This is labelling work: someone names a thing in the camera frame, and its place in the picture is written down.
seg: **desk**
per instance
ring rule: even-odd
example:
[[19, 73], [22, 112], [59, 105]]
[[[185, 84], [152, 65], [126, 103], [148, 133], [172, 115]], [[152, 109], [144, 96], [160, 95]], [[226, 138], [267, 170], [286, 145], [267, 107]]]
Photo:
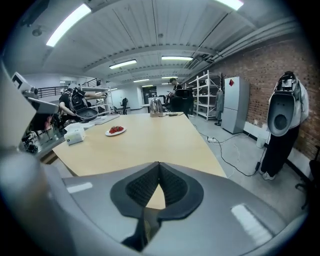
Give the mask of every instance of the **desk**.
[[[126, 131], [107, 137], [112, 126]], [[120, 115], [85, 131], [83, 142], [66, 142], [53, 151], [77, 176], [114, 172], [152, 162], [167, 162], [225, 177], [218, 160], [186, 115], [150, 117], [149, 114]], [[147, 207], [165, 208], [158, 186]]]

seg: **brick wall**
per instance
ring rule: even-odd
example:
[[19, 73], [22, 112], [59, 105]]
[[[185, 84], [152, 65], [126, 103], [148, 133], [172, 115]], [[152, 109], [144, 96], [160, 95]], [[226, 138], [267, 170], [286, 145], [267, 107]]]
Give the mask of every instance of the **brick wall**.
[[267, 122], [269, 98], [278, 79], [285, 71], [293, 71], [309, 96], [309, 117], [301, 125], [294, 147], [309, 159], [315, 157], [315, 145], [320, 145], [320, 69], [302, 35], [268, 40], [219, 61], [209, 70], [250, 82], [246, 120], [252, 124], [257, 120], [259, 127]]

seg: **extension cord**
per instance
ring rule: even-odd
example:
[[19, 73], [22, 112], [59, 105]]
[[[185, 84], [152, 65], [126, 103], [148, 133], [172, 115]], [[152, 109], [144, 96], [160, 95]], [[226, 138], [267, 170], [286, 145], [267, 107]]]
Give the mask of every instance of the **extension cord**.
[[215, 138], [208, 138], [208, 142], [217, 143], [218, 141]]

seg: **kettle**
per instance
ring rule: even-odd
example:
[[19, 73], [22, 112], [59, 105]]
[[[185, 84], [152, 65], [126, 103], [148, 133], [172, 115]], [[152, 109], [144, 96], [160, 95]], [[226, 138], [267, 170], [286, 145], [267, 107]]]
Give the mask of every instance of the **kettle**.
[[162, 103], [159, 98], [153, 98], [150, 101], [150, 117], [162, 117], [164, 115], [164, 111], [162, 109]]

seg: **railing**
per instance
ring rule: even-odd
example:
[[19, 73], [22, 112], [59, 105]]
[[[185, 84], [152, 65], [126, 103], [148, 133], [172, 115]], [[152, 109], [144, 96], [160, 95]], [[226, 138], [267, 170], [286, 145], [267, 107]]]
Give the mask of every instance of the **railing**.
[[82, 86], [84, 86], [84, 87], [97, 87], [100, 85], [101, 85], [101, 79], [97, 79], [97, 78], [92, 79], [92, 80], [82, 84]]
[[38, 88], [38, 96], [39, 98], [61, 95], [68, 86], [57, 86], [57, 87], [44, 87]]

